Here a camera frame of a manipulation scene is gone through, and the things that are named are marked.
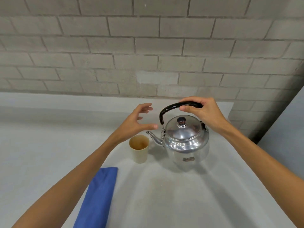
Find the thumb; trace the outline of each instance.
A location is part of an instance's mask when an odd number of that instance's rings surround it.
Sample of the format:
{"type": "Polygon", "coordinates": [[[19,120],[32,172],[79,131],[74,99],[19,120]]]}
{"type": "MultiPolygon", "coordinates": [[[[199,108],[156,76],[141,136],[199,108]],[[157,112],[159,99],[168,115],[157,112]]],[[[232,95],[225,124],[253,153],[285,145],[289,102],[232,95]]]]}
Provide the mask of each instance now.
{"type": "Polygon", "coordinates": [[[198,108],[195,108],[193,106],[188,106],[188,105],[182,105],[180,108],[179,108],[180,111],[184,111],[186,113],[192,113],[194,115],[197,116],[197,114],[199,113],[199,109],[198,108]]]}
{"type": "Polygon", "coordinates": [[[141,124],[141,130],[157,130],[157,124],[141,124]]]}

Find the kettle label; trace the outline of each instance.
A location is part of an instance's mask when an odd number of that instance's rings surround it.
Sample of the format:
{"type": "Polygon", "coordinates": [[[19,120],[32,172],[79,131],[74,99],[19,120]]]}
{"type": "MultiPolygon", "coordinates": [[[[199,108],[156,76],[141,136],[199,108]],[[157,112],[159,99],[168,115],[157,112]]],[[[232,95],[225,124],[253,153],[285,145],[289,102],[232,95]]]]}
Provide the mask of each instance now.
{"type": "Polygon", "coordinates": [[[184,162],[194,161],[194,157],[183,158],[184,162]]]}

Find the cup rim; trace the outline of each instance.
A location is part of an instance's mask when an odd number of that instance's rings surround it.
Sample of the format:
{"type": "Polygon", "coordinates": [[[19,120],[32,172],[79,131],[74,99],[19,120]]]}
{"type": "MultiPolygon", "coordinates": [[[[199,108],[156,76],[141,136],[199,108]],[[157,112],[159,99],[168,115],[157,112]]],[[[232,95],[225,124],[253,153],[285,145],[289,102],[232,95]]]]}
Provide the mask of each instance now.
{"type": "Polygon", "coordinates": [[[147,136],[142,135],[142,134],[136,134],[135,136],[131,137],[130,140],[129,140],[129,147],[130,147],[131,149],[133,149],[133,150],[136,150],[136,151],[141,151],[141,150],[146,149],[146,148],[149,146],[149,144],[150,144],[150,139],[149,139],[147,136]],[[133,149],[133,148],[131,147],[131,145],[130,145],[131,139],[134,138],[134,137],[137,137],[137,136],[144,136],[145,138],[148,139],[148,145],[147,145],[145,148],[143,148],[143,149],[133,149]]]}

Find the kettle lid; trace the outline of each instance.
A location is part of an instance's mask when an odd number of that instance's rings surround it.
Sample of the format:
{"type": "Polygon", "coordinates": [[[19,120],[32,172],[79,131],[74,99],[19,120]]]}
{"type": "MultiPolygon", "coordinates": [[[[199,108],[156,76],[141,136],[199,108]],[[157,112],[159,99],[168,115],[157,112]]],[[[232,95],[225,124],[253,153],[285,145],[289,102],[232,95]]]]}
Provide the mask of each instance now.
{"type": "Polygon", "coordinates": [[[201,130],[201,122],[190,115],[174,117],[165,127],[166,135],[179,141],[194,138],[201,130]]]}

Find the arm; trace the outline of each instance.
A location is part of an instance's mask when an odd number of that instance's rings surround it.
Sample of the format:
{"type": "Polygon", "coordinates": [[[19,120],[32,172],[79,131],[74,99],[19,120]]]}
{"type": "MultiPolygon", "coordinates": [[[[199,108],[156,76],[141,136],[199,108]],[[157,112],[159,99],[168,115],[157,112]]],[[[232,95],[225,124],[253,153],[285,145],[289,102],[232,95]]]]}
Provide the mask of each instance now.
{"type": "Polygon", "coordinates": [[[155,130],[157,124],[139,124],[140,113],[153,108],[144,103],[127,117],[121,126],[89,157],[42,195],[12,228],[59,228],[66,221],[83,192],[108,157],[121,142],[143,130],[155,130]]]}
{"type": "Polygon", "coordinates": [[[198,116],[226,138],[295,226],[304,227],[304,181],[234,128],[224,118],[213,98],[188,97],[181,101],[203,104],[201,109],[181,106],[180,110],[198,116]]]}

